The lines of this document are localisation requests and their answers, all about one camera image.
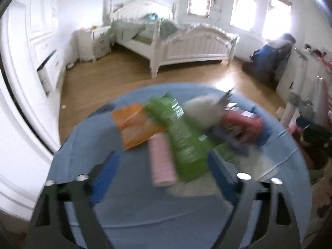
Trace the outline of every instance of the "blue tablecloth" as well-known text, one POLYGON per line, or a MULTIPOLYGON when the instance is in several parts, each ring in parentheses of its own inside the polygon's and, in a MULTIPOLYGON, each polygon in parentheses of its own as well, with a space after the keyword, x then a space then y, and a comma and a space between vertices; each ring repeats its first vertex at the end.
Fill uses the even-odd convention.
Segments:
MULTIPOLYGON (((120 133, 111 113, 134 103, 146 103, 152 96, 170 92, 181 104, 210 93, 224 92, 200 84, 173 83, 136 90, 110 102, 75 127, 55 154, 48 179, 57 183, 89 173, 110 151, 123 151, 120 133)), ((255 104, 233 95, 232 102, 250 111, 255 104)), ((262 151, 269 160, 261 180, 280 178, 287 186, 304 239, 311 212, 311 186, 304 159, 293 138, 280 123, 259 108, 273 134, 262 151)), ((78 245, 86 247, 72 204, 67 204, 69 221, 78 245)), ((117 249, 208 249, 223 229, 232 206, 217 196, 179 198, 165 188, 152 186, 149 152, 144 143, 122 153, 120 167, 104 198, 94 208, 105 233, 117 249)))

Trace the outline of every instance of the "bed headboard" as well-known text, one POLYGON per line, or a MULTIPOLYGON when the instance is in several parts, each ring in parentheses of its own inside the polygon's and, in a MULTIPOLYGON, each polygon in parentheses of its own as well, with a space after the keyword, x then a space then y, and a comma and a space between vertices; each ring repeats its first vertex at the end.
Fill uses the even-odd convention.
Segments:
POLYGON ((165 18, 168 20, 174 20, 176 12, 176 3, 173 3, 172 9, 165 5, 162 5, 153 0, 131 0, 123 4, 117 10, 113 10, 113 4, 111 0, 111 14, 112 20, 128 19, 134 20, 142 18, 149 13, 157 13, 159 18, 165 18))

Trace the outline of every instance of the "white bed frame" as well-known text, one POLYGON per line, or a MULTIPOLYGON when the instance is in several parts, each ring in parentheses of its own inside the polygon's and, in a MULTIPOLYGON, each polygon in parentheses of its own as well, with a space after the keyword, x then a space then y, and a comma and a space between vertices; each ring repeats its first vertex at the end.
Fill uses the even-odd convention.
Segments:
MULTIPOLYGON (((114 20, 137 20, 148 13, 157 13, 159 17, 175 20, 176 4, 172 9, 152 0, 132 0, 113 10, 111 1, 111 22, 114 20)), ((161 65, 228 60, 234 58, 235 48, 239 41, 237 36, 229 37, 217 28, 196 26, 180 30, 167 39, 161 40, 160 22, 155 21, 155 32, 151 45, 130 40, 116 42, 133 52, 150 60, 152 78, 155 78, 161 65)))

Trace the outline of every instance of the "white wardrobe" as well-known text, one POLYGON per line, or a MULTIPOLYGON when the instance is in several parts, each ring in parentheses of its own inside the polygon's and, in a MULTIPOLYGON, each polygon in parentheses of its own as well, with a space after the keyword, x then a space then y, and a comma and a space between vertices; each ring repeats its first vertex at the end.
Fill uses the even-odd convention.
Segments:
MULTIPOLYGON (((1 18, 4 70, 25 117, 52 152, 60 148, 59 108, 65 68, 58 51, 46 64, 46 94, 37 68, 56 49, 57 0, 13 0, 1 18)), ((0 210, 29 220, 53 155, 30 130, 0 74, 0 210)))

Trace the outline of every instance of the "wooden floor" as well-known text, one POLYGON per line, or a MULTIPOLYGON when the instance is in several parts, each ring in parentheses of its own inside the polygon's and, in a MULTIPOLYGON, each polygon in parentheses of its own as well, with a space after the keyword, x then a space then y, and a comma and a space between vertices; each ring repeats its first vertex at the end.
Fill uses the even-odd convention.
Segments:
POLYGON ((67 72, 64 81, 60 110, 60 139, 65 141, 74 127, 89 114, 106 103, 138 88, 166 82, 198 82, 220 90, 234 87, 275 115, 284 103, 277 93, 246 75, 242 62, 195 62, 162 66, 156 79, 151 79, 149 61, 121 47, 114 46, 112 53, 95 63, 79 63, 67 72))

